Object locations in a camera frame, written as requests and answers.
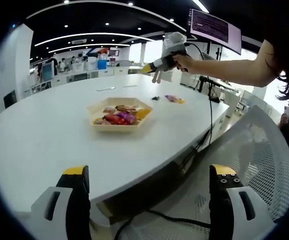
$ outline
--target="hexagonal tray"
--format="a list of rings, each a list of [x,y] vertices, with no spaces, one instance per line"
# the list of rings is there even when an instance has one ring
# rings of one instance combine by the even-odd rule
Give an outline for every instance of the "hexagonal tray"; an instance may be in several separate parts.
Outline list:
[[[134,132],[145,122],[150,113],[138,124],[135,125],[97,125],[94,124],[94,120],[97,118],[103,118],[108,113],[103,112],[105,108],[115,108],[117,105],[126,106],[138,106],[140,109],[153,110],[151,106],[145,104],[135,97],[108,97],[105,100],[98,102],[94,105],[88,106],[89,122],[93,128],[101,132]]]

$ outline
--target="office desk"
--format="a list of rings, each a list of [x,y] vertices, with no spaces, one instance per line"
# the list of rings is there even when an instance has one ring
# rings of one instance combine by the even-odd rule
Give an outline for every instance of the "office desk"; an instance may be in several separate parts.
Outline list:
[[[97,91],[111,87],[115,89]],[[164,95],[186,103],[169,102]],[[151,100],[154,96],[160,100]],[[135,133],[96,132],[86,108],[108,97],[137,97],[153,111]],[[214,124],[227,109],[212,103]],[[166,166],[207,132],[210,121],[207,96],[166,81],[153,84],[152,77],[142,74],[47,89],[0,114],[0,192],[11,210],[29,212],[65,169],[88,165],[90,200],[102,201]]]

